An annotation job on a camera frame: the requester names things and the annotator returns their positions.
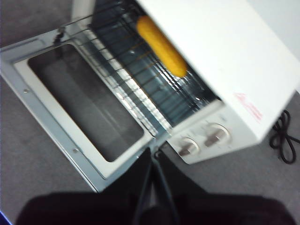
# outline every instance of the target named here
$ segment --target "white knob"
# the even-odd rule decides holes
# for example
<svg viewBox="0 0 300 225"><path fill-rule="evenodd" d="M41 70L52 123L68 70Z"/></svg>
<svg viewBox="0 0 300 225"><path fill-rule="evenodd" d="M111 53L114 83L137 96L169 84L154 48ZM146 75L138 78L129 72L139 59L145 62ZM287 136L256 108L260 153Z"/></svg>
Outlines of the white knob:
<svg viewBox="0 0 300 225"><path fill-rule="evenodd" d="M182 149L178 152L180 156L196 154L200 151L198 144L189 137L182 139L182 146Z"/></svg>
<svg viewBox="0 0 300 225"><path fill-rule="evenodd" d="M207 139L204 142L206 147L210 147L213 144L223 144L230 140L230 134L228 130L219 124L210 124L207 130Z"/></svg>

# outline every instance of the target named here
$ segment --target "white toaster oven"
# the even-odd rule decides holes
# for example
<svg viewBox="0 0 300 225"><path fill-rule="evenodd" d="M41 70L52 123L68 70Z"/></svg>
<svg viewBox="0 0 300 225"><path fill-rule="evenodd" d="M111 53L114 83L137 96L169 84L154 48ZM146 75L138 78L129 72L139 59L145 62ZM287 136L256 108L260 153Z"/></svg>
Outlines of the white toaster oven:
<svg viewBox="0 0 300 225"><path fill-rule="evenodd" d="M144 14L188 63L185 77L138 35ZM1 58L1 75L96 191L165 141L188 164L259 143L300 79L245 0L74 0L70 23Z"/></svg>

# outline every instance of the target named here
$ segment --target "oven door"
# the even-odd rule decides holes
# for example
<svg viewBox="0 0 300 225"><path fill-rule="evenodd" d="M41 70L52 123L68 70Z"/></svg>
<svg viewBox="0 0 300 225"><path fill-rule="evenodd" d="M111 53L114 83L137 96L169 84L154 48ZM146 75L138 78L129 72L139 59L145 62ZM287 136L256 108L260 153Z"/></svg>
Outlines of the oven door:
<svg viewBox="0 0 300 225"><path fill-rule="evenodd" d="M155 139L151 125L143 125L145 118L129 109L72 42L53 45L56 34L50 31L3 48L1 75L82 176L100 191Z"/></svg>

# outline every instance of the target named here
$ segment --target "black cord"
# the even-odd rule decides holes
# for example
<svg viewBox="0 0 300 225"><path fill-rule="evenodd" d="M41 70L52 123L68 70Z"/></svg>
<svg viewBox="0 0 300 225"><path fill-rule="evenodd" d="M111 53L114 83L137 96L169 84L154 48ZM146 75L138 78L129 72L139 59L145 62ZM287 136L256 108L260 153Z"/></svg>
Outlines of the black cord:
<svg viewBox="0 0 300 225"><path fill-rule="evenodd" d="M273 149L279 149L279 154L282 160L287 164L292 164L296 161L296 151L293 146L292 141L297 142L300 144L300 140L289 136L287 134L287 130L290 126L291 122L291 115L287 110L284 110L279 119L277 120L276 124L273 126L273 130L276 133L270 138L270 147ZM292 151L292 159L286 159L283 151L283 145L285 143L285 139L288 142L291 151Z"/></svg>

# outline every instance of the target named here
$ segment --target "oven door frame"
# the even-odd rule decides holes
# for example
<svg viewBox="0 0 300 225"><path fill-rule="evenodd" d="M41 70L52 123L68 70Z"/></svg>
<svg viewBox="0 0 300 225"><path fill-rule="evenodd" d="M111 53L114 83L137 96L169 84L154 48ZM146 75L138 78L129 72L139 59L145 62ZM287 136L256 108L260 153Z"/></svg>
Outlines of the oven door frame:
<svg viewBox="0 0 300 225"><path fill-rule="evenodd" d="M102 191L120 177L146 148L155 148L167 137L162 136L160 141L154 138L112 91L142 127L143 136L116 160L106 161L27 64L29 58L54 49L56 35L57 31L52 30L2 48L1 76L92 189ZM61 42L72 44L68 37L63 37Z"/></svg>

